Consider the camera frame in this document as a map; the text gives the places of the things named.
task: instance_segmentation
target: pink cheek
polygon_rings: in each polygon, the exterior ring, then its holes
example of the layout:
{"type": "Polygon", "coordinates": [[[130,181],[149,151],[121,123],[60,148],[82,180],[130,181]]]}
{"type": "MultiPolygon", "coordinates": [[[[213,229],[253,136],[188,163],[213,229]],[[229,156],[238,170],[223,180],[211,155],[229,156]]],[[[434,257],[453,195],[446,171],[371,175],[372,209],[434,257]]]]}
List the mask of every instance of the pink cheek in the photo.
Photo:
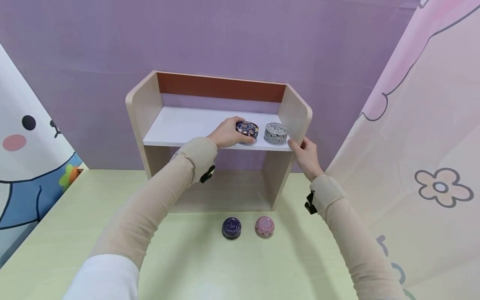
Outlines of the pink cheek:
{"type": "Polygon", "coordinates": [[[21,134],[12,134],[3,140],[3,148],[7,151],[18,151],[27,144],[27,139],[21,134]]]}

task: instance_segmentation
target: brown back panel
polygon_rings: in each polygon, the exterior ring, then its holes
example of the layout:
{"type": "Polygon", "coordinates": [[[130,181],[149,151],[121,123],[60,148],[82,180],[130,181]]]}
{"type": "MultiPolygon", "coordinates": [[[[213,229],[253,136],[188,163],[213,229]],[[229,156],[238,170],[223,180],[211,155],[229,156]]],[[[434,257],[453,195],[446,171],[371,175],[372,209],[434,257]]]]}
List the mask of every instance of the brown back panel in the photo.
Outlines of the brown back panel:
{"type": "Polygon", "coordinates": [[[160,92],[281,103],[285,84],[158,72],[160,92]]]}

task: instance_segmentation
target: light green table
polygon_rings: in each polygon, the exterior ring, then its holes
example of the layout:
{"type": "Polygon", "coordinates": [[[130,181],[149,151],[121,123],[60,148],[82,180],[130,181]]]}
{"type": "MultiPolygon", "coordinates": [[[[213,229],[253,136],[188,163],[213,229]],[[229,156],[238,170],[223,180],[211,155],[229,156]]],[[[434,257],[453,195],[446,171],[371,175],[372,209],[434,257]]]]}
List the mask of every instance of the light green table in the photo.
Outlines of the light green table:
{"type": "MultiPolygon", "coordinates": [[[[61,299],[103,226],[146,181],[143,171],[85,170],[0,270],[0,299],[61,299]]],[[[319,216],[303,207],[309,183],[291,174],[272,238],[253,227],[262,213],[169,214],[148,248],[140,299],[356,299],[345,263],[319,216]],[[226,240],[228,216],[242,222],[226,240]]]]}

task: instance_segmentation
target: blue cartoon shirt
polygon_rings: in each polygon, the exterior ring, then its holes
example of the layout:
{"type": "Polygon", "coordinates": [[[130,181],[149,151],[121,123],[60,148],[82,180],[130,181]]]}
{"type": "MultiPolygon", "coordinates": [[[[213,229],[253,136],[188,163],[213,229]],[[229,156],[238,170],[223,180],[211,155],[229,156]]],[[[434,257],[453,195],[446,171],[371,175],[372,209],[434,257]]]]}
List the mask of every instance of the blue cartoon shirt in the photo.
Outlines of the blue cartoon shirt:
{"type": "Polygon", "coordinates": [[[81,163],[74,153],[55,170],[31,180],[12,182],[7,205],[0,216],[0,229],[40,221],[68,187],[73,167],[81,163]]]}

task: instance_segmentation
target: white fabric backdrop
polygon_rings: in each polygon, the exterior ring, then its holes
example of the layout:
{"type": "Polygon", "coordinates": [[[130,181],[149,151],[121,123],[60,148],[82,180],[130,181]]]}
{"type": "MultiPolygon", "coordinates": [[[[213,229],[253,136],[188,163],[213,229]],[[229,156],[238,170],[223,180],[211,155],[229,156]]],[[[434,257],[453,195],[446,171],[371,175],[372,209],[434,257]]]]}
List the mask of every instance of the white fabric backdrop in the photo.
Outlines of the white fabric backdrop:
{"type": "Polygon", "coordinates": [[[76,178],[81,160],[1,45],[0,142],[2,267],[76,178]]]}
{"type": "Polygon", "coordinates": [[[479,7],[421,2],[327,170],[407,299],[480,295],[479,7]]]}

